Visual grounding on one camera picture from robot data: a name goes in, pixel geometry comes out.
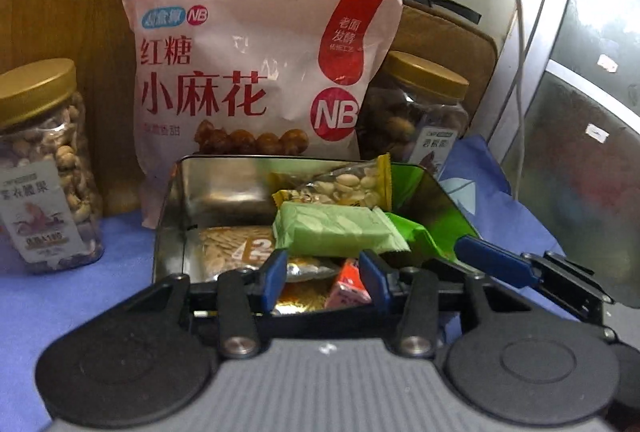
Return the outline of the light green wafer packet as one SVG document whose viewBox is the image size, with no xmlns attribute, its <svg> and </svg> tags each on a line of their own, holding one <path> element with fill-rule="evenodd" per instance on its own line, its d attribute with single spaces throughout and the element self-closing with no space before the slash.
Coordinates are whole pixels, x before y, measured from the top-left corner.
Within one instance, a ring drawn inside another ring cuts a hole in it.
<svg viewBox="0 0 640 432">
<path fill-rule="evenodd" d="M 276 247 L 291 256 L 356 258 L 363 250 L 377 254 L 410 250 L 380 208 L 287 201 L 278 210 L 272 233 Z"/>
</svg>

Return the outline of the red candy packet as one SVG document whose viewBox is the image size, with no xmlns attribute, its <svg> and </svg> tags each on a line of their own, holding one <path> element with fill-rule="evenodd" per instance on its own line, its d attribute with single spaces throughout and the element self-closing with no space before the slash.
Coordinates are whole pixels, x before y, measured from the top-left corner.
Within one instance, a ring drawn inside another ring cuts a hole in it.
<svg viewBox="0 0 640 432">
<path fill-rule="evenodd" d="M 355 259 L 347 259 L 326 297 L 324 308 L 338 310 L 370 303 L 371 297 L 361 281 L 358 262 Z"/>
</svg>

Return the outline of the black metal tin box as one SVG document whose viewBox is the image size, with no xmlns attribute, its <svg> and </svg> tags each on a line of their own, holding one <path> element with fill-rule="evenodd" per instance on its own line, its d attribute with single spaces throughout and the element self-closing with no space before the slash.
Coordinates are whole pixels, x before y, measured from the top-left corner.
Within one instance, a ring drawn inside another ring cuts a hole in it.
<svg viewBox="0 0 640 432">
<path fill-rule="evenodd" d="M 185 274 L 200 311 L 216 311 L 238 278 L 252 312 L 269 314 L 296 259 L 356 259 L 392 267 L 454 261 L 476 231 L 427 170 L 293 157 L 204 156 L 174 167 L 156 226 L 154 277 Z"/>
</svg>

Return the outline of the pink snack bag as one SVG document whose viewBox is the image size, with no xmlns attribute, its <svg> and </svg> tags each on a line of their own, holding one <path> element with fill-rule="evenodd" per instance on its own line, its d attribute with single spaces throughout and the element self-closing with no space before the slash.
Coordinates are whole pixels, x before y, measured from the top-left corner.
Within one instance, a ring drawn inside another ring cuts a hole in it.
<svg viewBox="0 0 640 432">
<path fill-rule="evenodd" d="M 192 154 L 355 160 L 402 0 L 122 0 L 136 42 L 143 223 Z"/>
</svg>

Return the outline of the sunflower seed packet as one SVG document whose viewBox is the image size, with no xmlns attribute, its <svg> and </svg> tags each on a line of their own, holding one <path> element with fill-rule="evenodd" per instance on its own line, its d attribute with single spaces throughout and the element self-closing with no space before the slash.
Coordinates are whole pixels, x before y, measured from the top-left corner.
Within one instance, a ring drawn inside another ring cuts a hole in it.
<svg viewBox="0 0 640 432">
<path fill-rule="evenodd" d="M 220 226 L 200 231 L 204 280 L 228 270 L 258 270 L 274 250 L 268 226 Z"/>
</svg>

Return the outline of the pecan jar gold lid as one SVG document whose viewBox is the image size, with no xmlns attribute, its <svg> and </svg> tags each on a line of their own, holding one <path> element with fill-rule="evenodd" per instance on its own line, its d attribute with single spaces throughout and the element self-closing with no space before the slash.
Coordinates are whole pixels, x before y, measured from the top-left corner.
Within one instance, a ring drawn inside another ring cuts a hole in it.
<svg viewBox="0 0 640 432">
<path fill-rule="evenodd" d="M 390 155 L 439 176 L 469 115 L 469 82 L 429 60 L 389 52 L 370 82 L 356 126 L 360 157 Z"/>
</svg>

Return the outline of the cashew jar gold lid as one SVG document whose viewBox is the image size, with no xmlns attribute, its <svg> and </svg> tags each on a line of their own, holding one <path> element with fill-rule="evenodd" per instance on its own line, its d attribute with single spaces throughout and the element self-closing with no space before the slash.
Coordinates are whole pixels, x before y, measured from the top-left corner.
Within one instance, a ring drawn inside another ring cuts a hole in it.
<svg viewBox="0 0 640 432">
<path fill-rule="evenodd" d="M 86 107 L 68 58 L 1 75 L 1 229 L 34 273 L 69 270 L 103 253 L 102 199 Z"/>
</svg>

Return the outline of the brown cushion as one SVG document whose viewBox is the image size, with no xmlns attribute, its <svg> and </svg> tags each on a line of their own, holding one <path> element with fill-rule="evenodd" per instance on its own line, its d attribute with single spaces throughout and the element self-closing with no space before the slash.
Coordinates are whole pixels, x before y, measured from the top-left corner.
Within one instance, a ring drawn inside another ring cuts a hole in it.
<svg viewBox="0 0 640 432">
<path fill-rule="evenodd" d="M 416 1 L 404 3 L 390 48 L 430 60 L 468 80 L 462 105 L 471 117 L 480 106 L 499 56 L 491 36 L 454 15 Z"/>
</svg>

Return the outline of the silver foil packet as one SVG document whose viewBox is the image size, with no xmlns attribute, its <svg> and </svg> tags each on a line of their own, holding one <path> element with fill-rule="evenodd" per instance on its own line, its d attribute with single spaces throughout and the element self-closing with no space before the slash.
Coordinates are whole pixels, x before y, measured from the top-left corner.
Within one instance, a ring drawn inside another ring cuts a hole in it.
<svg viewBox="0 0 640 432">
<path fill-rule="evenodd" d="M 310 282 L 335 277 L 341 269 L 328 258 L 313 258 L 312 256 L 290 256 L 286 264 L 286 282 Z"/>
</svg>

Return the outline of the pistachio packet yellow edge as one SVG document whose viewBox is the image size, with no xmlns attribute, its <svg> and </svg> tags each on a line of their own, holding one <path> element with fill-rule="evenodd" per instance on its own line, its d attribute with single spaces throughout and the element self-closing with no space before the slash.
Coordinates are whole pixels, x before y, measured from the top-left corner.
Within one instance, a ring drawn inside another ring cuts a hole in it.
<svg viewBox="0 0 640 432">
<path fill-rule="evenodd" d="M 318 174 L 293 188 L 278 190 L 272 198 L 278 208 L 291 201 L 389 211 L 393 202 L 390 155 L 380 155 L 370 161 Z"/>
</svg>

